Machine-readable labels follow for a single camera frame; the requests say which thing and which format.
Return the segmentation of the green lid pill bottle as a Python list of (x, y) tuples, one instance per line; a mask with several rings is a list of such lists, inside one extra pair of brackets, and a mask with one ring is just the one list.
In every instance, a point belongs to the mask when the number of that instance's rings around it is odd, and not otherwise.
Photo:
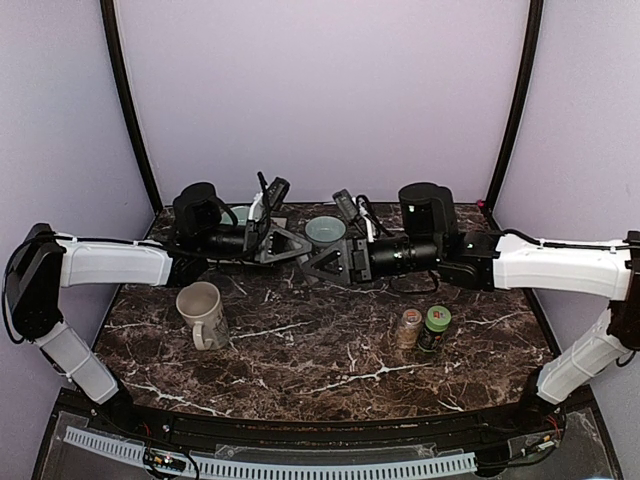
[(443, 335), (452, 320), (448, 308), (435, 305), (429, 308), (424, 326), (417, 341), (417, 346), (424, 352), (434, 352), (442, 342)]

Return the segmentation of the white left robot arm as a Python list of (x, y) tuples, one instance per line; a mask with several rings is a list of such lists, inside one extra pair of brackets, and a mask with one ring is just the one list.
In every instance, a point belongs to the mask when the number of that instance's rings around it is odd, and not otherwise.
[(187, 186), (173, 201), (173, 235), (167, 241), (76, 237), (47, 223), (32, 226), (1, 277), (1, 315), (16, 345), (35, 344), (95, 404), (120, 436), (141, 427), (140, 412), (109, 368), (66, 323), (59, 309), (63, 288), (85, 284), (182, 287), (216, 261), (269, 265), (311, 252), (311, 243), (272, 219), (289, 190), (277, 177), (263, 185), (245, 221), (213, 184)]

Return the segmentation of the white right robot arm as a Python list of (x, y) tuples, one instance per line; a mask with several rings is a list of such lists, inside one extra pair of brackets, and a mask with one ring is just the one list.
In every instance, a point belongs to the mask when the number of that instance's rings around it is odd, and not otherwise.
[(419, 182), (398, 192), (403, 233), (341, 239), (303, 263), (310, 275), (350, 285), (434, 271), (469, 290), (546, 289), (608, 299), (596, 323), (528, 380), (510, 424), (534, 432), (549, 409), (611, 363), (639, 349), (639, 234), (605, 242), (552, 241), (513, 229), (462, 232), (451, 191)]

